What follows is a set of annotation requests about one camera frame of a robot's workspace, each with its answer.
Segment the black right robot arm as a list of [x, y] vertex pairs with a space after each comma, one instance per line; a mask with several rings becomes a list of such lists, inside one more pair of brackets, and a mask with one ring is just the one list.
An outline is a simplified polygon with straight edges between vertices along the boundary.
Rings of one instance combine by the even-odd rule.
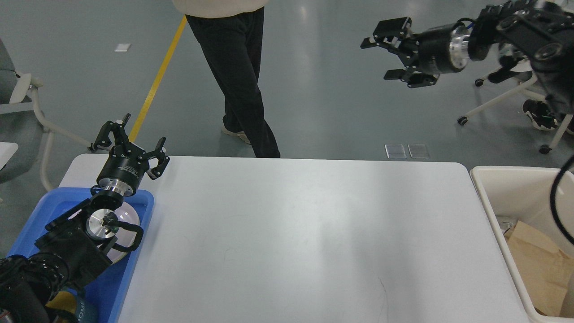
[[474, 19], [463, 17], [422, 33], [411, 26], [410, 17], [382, 20], [361, 42], [361, 49], [383, 48], [400, 59], [403, 67], [386, 71], [384, 80], [400, 80], [409, 88], [432, 86], [440, 75], [484, 60], [492, 45], [509, 44], [528, 59], [551, 113], [573, 116], [573, 13], [558, 4], [509, 0], [486, 6]]

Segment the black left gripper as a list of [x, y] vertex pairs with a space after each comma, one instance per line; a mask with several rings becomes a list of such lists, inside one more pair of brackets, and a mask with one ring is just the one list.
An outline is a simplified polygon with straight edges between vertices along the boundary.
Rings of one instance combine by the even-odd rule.
[[[137, 192], [145, 174], [151, 180], [160, 178], [170, 163], [164, 150], [166, 137], [159, 138], [155, 149], [148, 153], [130, 141], [125, 130], [130, 118], [131, 114], [127, 113], [122, 119], [106, 121], [89, 146], [92, 153], [105, 151], [109, 154], [96, 178], [96, 187], [123, 197]], [[157, 160], [155, 167], [150, 167], [152, 159]]]

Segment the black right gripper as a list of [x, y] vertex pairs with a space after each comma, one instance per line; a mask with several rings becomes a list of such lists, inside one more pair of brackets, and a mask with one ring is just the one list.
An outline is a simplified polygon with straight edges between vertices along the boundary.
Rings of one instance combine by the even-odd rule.
[[405, 65], [385, 72], [385, 81], [398, 80], [408, 88], [434, 86], [439, 76], [461, 72], [468, 61], [470, 31], [465, 24], [435, 27], [419, 34], [411, 33], [412, 19], [400, 17], [379, 21], [361, 49], [382, 48], [398, 57], [407, 57]]

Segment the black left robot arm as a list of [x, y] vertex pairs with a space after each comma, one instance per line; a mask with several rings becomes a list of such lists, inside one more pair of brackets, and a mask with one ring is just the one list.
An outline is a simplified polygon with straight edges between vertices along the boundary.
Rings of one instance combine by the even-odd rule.
[[107, 121], [90, 147], [109, 151], [90, 197], [45, 225], [46, 233], [35, 241], [36, 254], [1, 259], [2, 322], [49, 323], [54, 316], [79, 322], [49, 302], [63, 288], [78, 290], [96, 280], [113, 263], [109, 251], [138, 249], [143, 227], [121, 220], [117, 209], [137, 192], [145, 174], [160, 178], [170, 157], [165, 137], [150, 152], [132, 143], [125, 131], [129, 118]]

